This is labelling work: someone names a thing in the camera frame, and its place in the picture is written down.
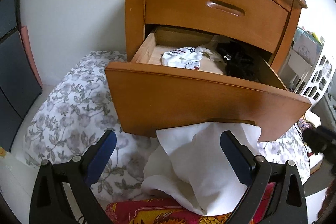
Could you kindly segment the pink board beside cabinet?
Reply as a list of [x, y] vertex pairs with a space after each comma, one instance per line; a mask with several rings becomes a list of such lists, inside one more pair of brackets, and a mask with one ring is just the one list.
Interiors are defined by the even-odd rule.
[[30, 39], [29, 39], [29, 32], [28, 32], [28, 28], [27, 26], [22, 26], [20, 28], [20, 35], [21, 35], [21, 40], [23, 43], [23, 47], [29, 62], [29, 65], [33, 71], [33, 74], [38, 82], [38, 84], [40, 85], [40, 87], [43, 87], [42, 81], [41, 81], [41, 77], [39, 75], [35, 60], [34, 60], [34, 56], [33, 56], [33, 52], [31, 49], [31, 45], [30, 45]]

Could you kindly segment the white cloth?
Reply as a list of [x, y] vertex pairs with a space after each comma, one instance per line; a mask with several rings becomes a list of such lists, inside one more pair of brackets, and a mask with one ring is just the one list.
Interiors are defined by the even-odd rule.
[[232, 212], [247, 186], [239, 181], [221, 149], [220, 137], [226, 130], [258, 154], [259, 126], [206, 122], [157, 130], [159, 146], [143, 170], [142, 192], [171, 196], [198, 215]]

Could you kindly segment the wooden drawer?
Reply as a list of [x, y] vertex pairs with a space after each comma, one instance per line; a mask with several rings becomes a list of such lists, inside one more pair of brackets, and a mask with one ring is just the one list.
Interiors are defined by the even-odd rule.
[[128, 62], [112, 61], [105, 69], [108, 87], [125, 132], [154, 136], [158, 129], [203, 122], [247, 123], [261, 128], [260, 141], [276, 140], [310, 108], [310, 101], [288, 91], [262, 53], [259, 83], [226, 75], [224, 61], [204, 57], [193, 71], [165, 67], [164, 52], [202, 46], [225, 36], [157, 27]]
[[270, 53], [288, 12], [272, 0], [146, 0], [145, 22], [228, 36]]

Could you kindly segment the white lattice basket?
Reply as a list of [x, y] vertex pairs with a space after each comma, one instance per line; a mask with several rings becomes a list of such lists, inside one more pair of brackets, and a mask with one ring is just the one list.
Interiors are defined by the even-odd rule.
[[323, 54], [301, 91], [301, 95], [308, 98], [315, 105], [323, 97], [335, 72], [335, 58]]

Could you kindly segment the floral grey white bedding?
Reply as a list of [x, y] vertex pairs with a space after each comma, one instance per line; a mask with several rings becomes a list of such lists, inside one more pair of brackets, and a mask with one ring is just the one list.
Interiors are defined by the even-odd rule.
[[105, 69], [112, 61], [127, 62], [119, 52], [91, 52], [72, 68], [48, 95], [31, 121], [24, 140], [26, 163], [53, 164], [83, 155], [104, 132], [116, 134], [117, 145], [92, 192], [109, 202], [140, 200], [144, 168], [159, 146], [154, 136], [123, 130], [112, 101]]

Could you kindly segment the white shelf rack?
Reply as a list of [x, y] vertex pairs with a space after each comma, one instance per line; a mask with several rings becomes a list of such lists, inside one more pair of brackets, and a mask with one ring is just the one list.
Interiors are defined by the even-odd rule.
[[312, 73], [323, 49], [316, 35], [296, 28], [287, 57], [278, 73], [288, 90], [298, 92]]

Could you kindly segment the red floral blanket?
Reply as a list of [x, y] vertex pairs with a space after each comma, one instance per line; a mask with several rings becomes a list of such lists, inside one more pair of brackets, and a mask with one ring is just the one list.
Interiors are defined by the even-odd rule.
[[230, 213], [202, 216], [187, 210], [172, 198], [152, 198], [141, 201], [110, 203], [106, 214], [113, 223], [227, 223]]

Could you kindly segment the dark blue cabinet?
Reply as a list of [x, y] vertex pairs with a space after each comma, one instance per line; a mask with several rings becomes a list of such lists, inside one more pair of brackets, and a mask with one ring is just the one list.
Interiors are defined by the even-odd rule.
[[1, 0], [1, 147], [8, 152], [42, 92], [24, 46], [19, 1]]

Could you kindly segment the colourful items on bed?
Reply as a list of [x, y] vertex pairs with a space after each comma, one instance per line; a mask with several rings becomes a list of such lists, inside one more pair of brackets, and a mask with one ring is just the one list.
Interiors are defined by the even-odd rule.
[[306, 116], [303, 115], [297, 122], [298, 128], [301, 132], [303, 132], [306, 129], [314, 129], [314, 124], [312, 124], [310, 121], [306, 119]]

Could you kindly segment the black clothing in drawer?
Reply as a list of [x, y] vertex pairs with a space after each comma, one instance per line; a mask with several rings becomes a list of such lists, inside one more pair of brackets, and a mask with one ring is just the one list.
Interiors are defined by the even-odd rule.
[[226, 64], [226, 75], [259, 83], [256, 73], [261, 51], [240, 40], [228, 39], [218, 42], [216, 51]]

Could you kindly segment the white printed garment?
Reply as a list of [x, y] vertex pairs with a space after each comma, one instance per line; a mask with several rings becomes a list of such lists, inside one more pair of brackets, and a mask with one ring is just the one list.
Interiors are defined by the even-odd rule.
[[198, 47], [183, 47], [167, 51], [162, 54], [163, 66], [184, 68], [198, 71], [201, 68], [203, 57], [208, 57], [212, 62], [223, 62], [220, 54], [214, 48], [213, 43], [204, 44]]

